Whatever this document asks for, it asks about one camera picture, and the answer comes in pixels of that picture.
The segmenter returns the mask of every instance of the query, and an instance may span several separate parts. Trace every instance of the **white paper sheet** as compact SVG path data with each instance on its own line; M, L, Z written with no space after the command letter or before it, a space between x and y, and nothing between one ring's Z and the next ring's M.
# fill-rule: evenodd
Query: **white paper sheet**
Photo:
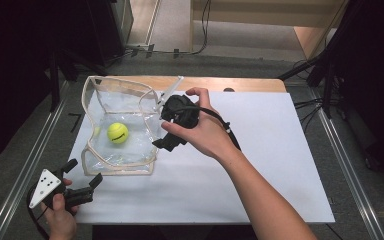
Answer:
M248 159L303 219L334 222L290 95L211 92L210 97ZM81 163L90 131L84 118L70 159ZM66 177L74 181L73 189L88 186L93 178L81 166ZM249 223L224 169L191 144L160 150L150 176L104 176L93 202L81 205L76 219L88 224Z

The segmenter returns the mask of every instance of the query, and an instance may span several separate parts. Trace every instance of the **transparent plastic bag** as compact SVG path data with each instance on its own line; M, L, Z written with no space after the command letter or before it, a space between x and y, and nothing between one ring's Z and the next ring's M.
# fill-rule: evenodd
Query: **transparent plastic bag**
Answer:
M87 78L82 105L92 128L82 152L86 175L151 174L158 148L152 142L160 135L158 96L148 85L112 78ZM107 128L115 122L127 126L123 143L113 143Z

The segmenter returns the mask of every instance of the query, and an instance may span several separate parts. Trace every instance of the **tennis ball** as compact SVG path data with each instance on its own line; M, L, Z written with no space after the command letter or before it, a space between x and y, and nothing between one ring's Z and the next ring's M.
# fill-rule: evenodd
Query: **tennis ball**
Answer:
M126 125L116 122L108 127L107 136L113 143L123 143L129 136L129 130Z

